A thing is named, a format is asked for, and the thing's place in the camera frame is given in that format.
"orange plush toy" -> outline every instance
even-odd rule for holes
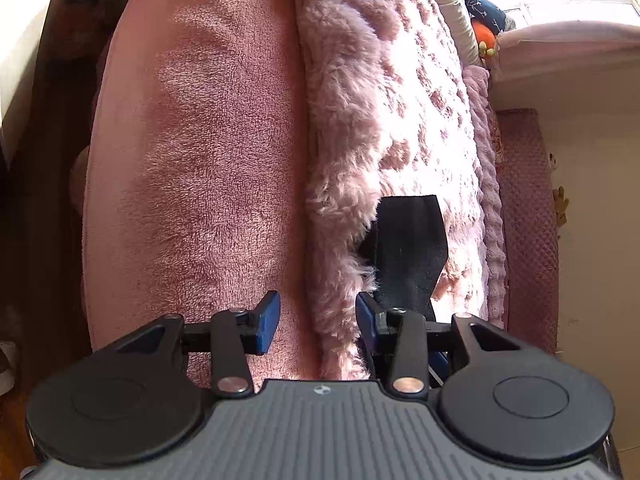
[[[489,27],[483,25],[478,20],[471,20],[471,26],[476,34],[478,42],[478,54],[481,58],[495,56],[495,36]]]

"black fabric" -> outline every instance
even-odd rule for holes
[[[507,15],[489,0],[465,0],[469,16],[491,30],[494,36],[504,32]]]
[[[435,195],[381,199],[358,252],[376,269],[372,295],[382,308],[415,310],[435,321],[431,294],[449,254]]]

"wooden floor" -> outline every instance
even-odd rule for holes
[[[22,330],[12,337],[20,339],[17,387],[0,399],[0,480],[16,480],[34,463],[24,429],[30,391],[90,352],[81,219],[70,206],[68,174],[90,141],[95,88],[95,59],[37,66],[30,124],[2,183],[0,309],[11,306]],[[0,326],[0,338],[4,332],[15,329]]]

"white slipper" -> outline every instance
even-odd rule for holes
[[[14,387],[17,364],[18,347],[10,341],[0,341],[0,396]]]

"logo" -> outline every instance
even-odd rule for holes
[[[326,395],[331,393],[331,388],[329,388],[326,384],[320,384],[320,386],[316,386],[314,391],[318,395]]]

